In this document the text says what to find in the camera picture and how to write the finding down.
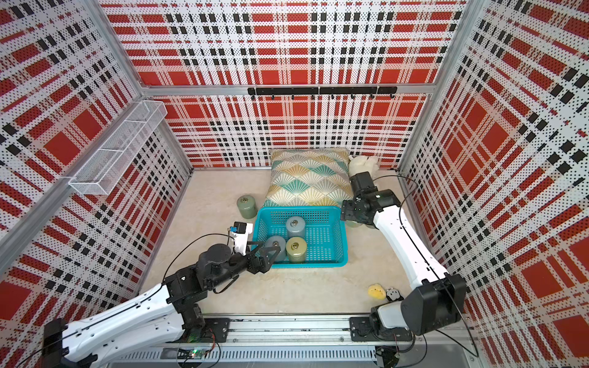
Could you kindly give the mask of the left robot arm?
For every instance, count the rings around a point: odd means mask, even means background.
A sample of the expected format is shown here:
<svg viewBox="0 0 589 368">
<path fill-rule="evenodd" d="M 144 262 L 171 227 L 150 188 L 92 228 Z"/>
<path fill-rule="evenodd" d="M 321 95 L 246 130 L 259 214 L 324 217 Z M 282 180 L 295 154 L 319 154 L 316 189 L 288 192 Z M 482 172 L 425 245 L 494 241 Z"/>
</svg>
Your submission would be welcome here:
<svg viewBox="0 0 589 368">
<path fill-rule="evenodd" d="M 198 261 L 156 287 L 95 316 L 44 326 L 43 367 L 100 367 L 128 353 L 199 333 L 205 321 L 198 303 L 218 285 L 231 285 L 241 273 L 266 273 L 281 249 L 256 243 L 244 253 L 215 244 Z"/>
</svg>

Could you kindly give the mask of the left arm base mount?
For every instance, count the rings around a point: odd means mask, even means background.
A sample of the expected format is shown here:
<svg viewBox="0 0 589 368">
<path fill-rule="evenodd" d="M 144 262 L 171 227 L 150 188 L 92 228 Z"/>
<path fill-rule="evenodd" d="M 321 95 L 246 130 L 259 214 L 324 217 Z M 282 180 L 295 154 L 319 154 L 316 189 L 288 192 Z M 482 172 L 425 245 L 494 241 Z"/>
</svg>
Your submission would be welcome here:
<svg viewBox="0 0 589 368">
<path fill-rule="evenodd" d="M 203 327 L 184 331 L 180 337 L 172 340 L 171 343 L 225 343 L 230 322 L 229 318 L 206 317 Z"/>
</svg>

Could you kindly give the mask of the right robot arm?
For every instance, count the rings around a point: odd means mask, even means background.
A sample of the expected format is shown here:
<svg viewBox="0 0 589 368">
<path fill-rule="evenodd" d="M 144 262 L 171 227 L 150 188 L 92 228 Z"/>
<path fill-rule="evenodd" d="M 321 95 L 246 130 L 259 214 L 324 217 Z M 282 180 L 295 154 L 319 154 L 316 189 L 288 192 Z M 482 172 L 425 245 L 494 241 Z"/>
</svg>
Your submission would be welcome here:
<svg viewBox="0 0 589 368">
<path fill-rule="evenodd" d="M 342 202 L 341 219 L 376 228 L 394 250 L 411 293 L 373 308 L 375 333 L 403 328 L 422 336 L 463 320 L 466 281 L 449 273 L 427 249 L 392 190 L 379 190 L 368 172 L 351 177 L 353 196 Z"/>
</svg>

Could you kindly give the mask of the dark green tea canister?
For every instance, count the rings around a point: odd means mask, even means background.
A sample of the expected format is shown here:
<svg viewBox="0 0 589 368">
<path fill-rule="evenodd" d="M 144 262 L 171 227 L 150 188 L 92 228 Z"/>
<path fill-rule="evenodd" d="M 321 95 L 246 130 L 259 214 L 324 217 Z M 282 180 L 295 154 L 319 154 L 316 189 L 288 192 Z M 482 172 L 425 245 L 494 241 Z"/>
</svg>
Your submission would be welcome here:
<svg viewBox="0 0 589 368">
<path fill-rule="evenodd" d="M 237 199 L 236 205 L 244 219 L 254 219 L 258 213 L 256 200 L 251 195 L 243 195 Z"/>
</svg>

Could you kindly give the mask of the teal plastic basket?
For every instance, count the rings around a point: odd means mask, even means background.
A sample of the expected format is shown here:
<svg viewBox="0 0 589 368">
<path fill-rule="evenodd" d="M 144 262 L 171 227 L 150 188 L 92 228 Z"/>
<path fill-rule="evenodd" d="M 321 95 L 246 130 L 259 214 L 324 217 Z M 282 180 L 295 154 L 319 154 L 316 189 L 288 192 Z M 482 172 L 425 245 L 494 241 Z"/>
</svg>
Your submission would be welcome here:
<svg viewBox="0 0 589 368">
<path fill-rule="evenodd" d="M 298 264 L 289 260 L 276 262 L 274 268 L 340 268 L 348 263 L 346 228 L 337 206 L 264 207 L 258 212 L 252 240 L 288 238 L 287 220 L 293 216 L 305 220 L 306 259 Z"/>
</svg>

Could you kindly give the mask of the blue grey tea canister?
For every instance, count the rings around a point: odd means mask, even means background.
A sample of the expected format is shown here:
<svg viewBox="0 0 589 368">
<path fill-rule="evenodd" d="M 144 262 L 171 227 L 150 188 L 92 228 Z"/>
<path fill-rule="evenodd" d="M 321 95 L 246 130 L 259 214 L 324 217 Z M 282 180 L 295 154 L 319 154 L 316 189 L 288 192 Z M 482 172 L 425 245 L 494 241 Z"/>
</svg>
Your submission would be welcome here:
<svg viewBox="0 0 589 368">
<path fill-rule="evenodd" d="M 268 238 L 264 248 L 268 250 L 268 257 L 275 262 L 283 262 L 286 259 L 286 240 L 282 236 Z"/>
</svg>

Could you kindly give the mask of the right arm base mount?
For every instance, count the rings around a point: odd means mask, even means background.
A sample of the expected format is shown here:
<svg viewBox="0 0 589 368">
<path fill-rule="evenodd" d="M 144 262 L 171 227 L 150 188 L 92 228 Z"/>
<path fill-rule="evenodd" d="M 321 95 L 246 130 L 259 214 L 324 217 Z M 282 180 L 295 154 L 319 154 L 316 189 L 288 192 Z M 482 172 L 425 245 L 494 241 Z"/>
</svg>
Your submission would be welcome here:
<svg viewBox="0 0 589 368">
<path fill-rule="evenodd" d="M 350 317 L 351 340 L 354 342 L 411 342 L 414 338 L 405 328 L 385 328 L 373 316 Z"/>
</svg>

